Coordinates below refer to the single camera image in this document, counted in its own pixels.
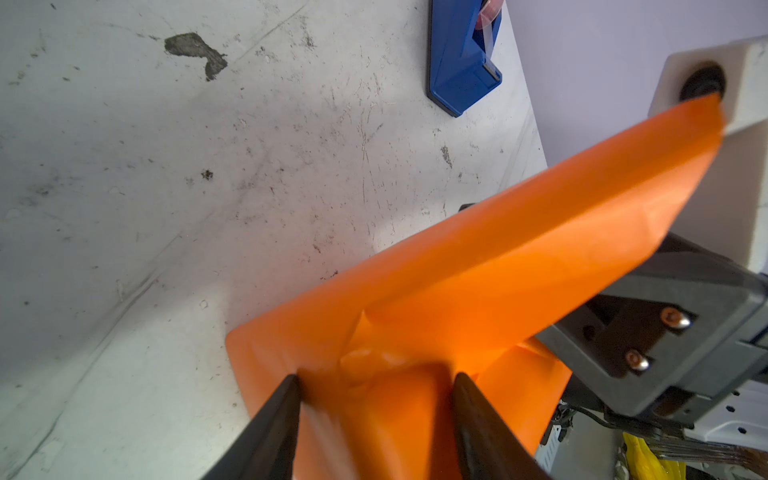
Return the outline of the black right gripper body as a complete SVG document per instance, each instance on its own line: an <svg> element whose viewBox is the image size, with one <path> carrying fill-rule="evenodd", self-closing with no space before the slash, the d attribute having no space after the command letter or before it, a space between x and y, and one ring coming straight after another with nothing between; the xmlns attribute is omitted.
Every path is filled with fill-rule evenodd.
<svg viewBox="0 0 768 480"><path fill-rule="evenodd" d="M691 426L767 365L767 277L680 236L537 334L609 411Z"/></svg>

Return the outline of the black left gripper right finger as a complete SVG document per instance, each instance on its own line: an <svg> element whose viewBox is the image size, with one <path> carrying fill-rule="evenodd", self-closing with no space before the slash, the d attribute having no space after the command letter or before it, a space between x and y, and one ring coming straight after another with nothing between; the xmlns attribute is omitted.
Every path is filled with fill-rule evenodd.
<svg viewBox="0 0 768 480"><path fill-rule="evenodd" d="M464 479L550 480L463 372L454 379L451 412L458 465Z"/></svg>

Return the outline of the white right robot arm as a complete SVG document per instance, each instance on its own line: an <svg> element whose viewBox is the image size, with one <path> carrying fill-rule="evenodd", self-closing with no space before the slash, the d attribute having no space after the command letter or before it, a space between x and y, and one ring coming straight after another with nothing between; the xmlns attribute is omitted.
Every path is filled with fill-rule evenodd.
<svg viewBox="0 0 768 480"><path fill-rule="evenodd" d="M767 446L767 278L676 235L539 340L563 400L636 436Z"/></svg>

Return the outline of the orange wrapping paper sheet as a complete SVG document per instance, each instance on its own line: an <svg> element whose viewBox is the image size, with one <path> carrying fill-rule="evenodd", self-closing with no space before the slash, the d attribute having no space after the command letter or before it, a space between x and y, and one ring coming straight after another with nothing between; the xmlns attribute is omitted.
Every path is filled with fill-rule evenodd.
<svg viewBox="0 0 768 480"><path fill-rule="evenodd" d="M685 101L236 328L253 418L299 377L292 479L460 479L451 392L471 377L530 456L569 378L536 335L648 259L722 143Z"/></svg>

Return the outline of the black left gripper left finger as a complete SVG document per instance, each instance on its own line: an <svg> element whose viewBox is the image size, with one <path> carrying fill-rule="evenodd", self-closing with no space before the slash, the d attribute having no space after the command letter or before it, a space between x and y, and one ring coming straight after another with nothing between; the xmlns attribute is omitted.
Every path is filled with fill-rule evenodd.
<svg viewBox="0 0 768 480"><path fill-rule="evenodd" d="M287 375L202 479L292 479L300 408L299 377Z"/></svg>

